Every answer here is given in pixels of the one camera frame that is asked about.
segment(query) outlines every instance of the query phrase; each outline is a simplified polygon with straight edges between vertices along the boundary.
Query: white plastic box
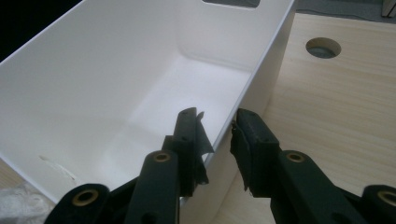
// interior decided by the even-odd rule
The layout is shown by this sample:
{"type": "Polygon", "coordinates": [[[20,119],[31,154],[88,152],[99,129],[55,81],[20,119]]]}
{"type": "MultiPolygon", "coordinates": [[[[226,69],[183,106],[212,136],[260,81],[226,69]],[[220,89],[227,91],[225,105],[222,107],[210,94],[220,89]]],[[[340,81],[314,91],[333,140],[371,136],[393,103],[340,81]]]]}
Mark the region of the white plastic box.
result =
{"type": "Polygon", "coordinates": [[[182,206],[181,223],[206,223],[237,170],[233,115],[263,112],[293,6],[81,2],[0,63],[1,157],[55,202],[84,183],[114,189],[194,106],[216,153],[205,160],[210,184],[182,206]]]}

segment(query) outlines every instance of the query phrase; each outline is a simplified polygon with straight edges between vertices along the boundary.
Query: desk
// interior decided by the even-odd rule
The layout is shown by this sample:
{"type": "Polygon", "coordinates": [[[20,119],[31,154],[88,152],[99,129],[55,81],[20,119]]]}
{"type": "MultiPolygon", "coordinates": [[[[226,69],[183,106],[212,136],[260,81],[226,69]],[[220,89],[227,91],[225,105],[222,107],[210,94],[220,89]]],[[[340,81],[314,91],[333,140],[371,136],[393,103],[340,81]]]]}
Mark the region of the desk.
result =
{"type": "MultiPolygon", "coordinates": [[[[263,119],[283,149],[309,155],[338,187],[396,187],[396,25],[296,14],[274,95],[263,119]],[[311,38],[341,54],[308,54],[311,38]]],[[[270,200],[235,178],[213,224],[275,223],[270,200]]]]}

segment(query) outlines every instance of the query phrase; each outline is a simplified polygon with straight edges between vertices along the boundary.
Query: brass screw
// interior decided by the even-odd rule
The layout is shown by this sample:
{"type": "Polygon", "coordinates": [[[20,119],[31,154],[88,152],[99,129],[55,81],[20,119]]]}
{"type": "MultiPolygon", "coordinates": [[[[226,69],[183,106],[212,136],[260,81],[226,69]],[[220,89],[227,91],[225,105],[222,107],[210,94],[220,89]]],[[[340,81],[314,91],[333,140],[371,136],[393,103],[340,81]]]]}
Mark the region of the brass screw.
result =
{"type": "Polygon", "coordinates": [[[303,162],[305,161],[305,158],[298,153],[295,152],[291,152],[288,155],[286,155],[286,157],[290,160],[290,161],[294,161],[294,162],[303,162]]]}
{"type": "Polygon", "coordinates": [[[169,156],[167,153],[164,153],[164,152],[161,152],[154,156],[154,160],[157,162],[169,161],[170,159],[171,159],[171,156],[169,156]]]}
{"type": "Polygon", "coordinates": [[[377,193],[378,198],[380,198],[384,203],[388,203],[396,207],[396,193],[388,190],[380,190],[377,193]]]}
{"type": "Polygon", "coordinates": [[[93,203],[99,197],[99,192],[96,189],[84,189],[73,198],[73,205],[82,207],[93,203]]]}

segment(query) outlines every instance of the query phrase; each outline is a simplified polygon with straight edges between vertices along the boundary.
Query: wooden table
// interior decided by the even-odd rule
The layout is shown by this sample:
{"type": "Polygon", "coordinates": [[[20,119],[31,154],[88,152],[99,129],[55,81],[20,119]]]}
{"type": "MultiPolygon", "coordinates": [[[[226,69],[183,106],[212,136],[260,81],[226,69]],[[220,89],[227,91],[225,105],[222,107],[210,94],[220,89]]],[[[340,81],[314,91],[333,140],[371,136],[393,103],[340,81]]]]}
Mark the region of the wooden table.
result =
{"type": "MultiPolygon", "coordinates": [[[[308,154],[338,187],[396,187],[396,25],[297,14],[263,118],[283,149],[308,154]],[[319,59],[314,37],[341,54],[319,59]]],[[[268,199],[243,191],[238,175],[213,224],[275,223],[268,199]]]]}

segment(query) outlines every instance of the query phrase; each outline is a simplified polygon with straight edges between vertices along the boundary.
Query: screw hole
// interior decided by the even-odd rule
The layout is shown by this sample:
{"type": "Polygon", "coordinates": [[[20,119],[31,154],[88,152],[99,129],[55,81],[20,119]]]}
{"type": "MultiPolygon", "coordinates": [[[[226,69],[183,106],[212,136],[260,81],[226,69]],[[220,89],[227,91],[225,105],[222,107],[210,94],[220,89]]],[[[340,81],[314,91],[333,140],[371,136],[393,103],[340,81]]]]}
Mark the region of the screw hole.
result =
{"type": "Polygon", "coordinates": [[[396,193],[388,190],[380,190],[378,197],[384,202],[396,207],[396,193]]]}
{"type": "Polygon", "coordinates": [[[166,153],[160,153],[154,156],[154,160],[159,162],[169,161],[170,159],[171,157],[166,153]]]}
{"type": "Polygon", "coordinates": [[[341,53],[341,46],[336,41],[318,37],[306,42],[306,50],[313,56],[321,59],[330,59],[337,57],[341,53]]]}
{"type": "Polygon", "coordinates": [[[294,162],[303,162],[305,161],[305,158],[297,153],[291,152],[288,155],[286,155],[286,157],[290,160],[290,161],[294,161],[294,162]]]}
{"type": "Polygon", "coordinates": [[[96,189],[84,189],[73,198],[73,205],[85,206],[93,203],[99,196],[99,192],[96,189]]]}
{"type": "Polygon", "coordinates": [[[142,216],[142,224],[155,224],[157,223],[157,217],[155,213],[146,213],[142,216]]]}

